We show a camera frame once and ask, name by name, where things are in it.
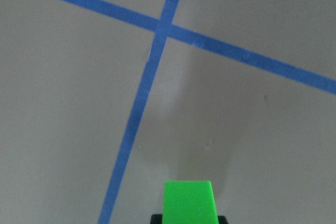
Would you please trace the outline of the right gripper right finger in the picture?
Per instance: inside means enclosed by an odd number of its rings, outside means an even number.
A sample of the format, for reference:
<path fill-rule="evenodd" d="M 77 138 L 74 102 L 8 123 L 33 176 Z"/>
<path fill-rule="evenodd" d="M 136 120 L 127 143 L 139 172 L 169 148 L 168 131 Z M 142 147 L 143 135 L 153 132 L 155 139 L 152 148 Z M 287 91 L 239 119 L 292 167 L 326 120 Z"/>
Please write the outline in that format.
<path fill-rule="evenodd" d="M 217 216 L 219 224 L 227 224 L 227 219 L 225 216 Z"/>

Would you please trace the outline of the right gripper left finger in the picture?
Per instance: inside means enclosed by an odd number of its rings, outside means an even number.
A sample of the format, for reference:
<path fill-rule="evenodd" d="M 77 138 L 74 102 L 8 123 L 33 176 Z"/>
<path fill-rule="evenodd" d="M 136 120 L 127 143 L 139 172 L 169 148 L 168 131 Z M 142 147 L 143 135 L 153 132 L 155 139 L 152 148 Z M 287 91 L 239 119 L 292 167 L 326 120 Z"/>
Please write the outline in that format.
<path fill-rule="evenodd" d="M 162 214 L 153 214 L 150 219 L 150 224 L 162 224 L 163 215 Z"/>

